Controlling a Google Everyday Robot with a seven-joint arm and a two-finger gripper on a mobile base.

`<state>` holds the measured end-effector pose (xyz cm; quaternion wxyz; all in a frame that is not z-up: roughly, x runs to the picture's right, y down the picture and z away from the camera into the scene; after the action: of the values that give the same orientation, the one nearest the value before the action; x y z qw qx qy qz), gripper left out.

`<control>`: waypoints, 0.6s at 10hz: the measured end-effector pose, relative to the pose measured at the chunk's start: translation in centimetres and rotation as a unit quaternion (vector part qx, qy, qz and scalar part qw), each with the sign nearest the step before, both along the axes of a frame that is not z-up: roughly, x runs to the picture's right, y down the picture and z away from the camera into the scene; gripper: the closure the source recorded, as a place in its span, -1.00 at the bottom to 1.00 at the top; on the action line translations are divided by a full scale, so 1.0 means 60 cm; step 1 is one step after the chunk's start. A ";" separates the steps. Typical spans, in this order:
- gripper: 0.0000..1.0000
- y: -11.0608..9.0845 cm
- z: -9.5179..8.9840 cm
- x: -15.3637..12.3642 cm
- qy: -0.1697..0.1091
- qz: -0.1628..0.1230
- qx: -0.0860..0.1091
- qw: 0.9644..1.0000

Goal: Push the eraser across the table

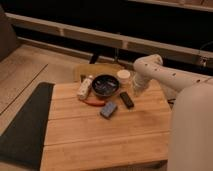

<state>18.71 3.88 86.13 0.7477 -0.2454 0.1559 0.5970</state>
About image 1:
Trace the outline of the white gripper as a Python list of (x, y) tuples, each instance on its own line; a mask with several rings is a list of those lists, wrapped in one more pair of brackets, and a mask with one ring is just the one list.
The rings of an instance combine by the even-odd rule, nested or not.
[(141, 94), (149, 87), (150, 79), (139, 74), (135, 74), (132, 79), (132, 87), (135, 95)]

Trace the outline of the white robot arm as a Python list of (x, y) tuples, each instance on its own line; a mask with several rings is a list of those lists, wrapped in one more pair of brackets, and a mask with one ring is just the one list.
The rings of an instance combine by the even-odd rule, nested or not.
[(213, 76), (163, 66), (160, 55), (138, 58), (133, 85), (151, 79), (176, 90), (172, 108), (167, 171), (213, 171)]

